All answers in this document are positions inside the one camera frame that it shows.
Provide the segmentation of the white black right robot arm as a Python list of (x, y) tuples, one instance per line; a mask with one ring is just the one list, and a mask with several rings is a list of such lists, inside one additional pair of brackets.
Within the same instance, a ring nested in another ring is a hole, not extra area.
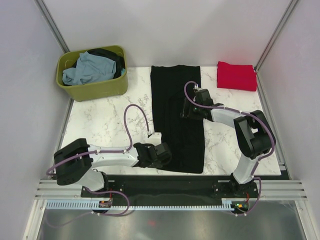
[(193, 99), (185, 94), (182, 118), (208, 120), (235, 130), (241, 156), (230, 175), (229, 191), (233, 196), (240, 197), (254, 181), (254, 173), (260, 161), (274, 150), (274, 134), (262, 111), (243, 112), (222, 103), (214, 104), (207, 89), (196, 89), (194, 93)]

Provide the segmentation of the black t shirt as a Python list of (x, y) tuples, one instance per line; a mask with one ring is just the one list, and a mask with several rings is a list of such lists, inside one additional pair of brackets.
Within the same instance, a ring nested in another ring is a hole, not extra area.
[(199, 66), (152, 66), (150, 72), (154, 130), (172, 153), (164, 171), (201, 174), (205, 162), (205, 134), (202, 120), (182, 118), (185, 96), (194, 97), (189, 81), (201, 84)]

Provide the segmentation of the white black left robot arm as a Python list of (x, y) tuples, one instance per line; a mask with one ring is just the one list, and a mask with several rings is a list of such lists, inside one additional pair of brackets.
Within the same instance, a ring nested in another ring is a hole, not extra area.
[(56, 182), (59, 186), (81, 185), (99, 197), (110, 191), (107, 174), (99, 167), (123, 166), (159, 169), (169, 164), (172, 153), (167, 143), (131, 143), (128, 147), (102, 147), (78, 138), (54, 155)]

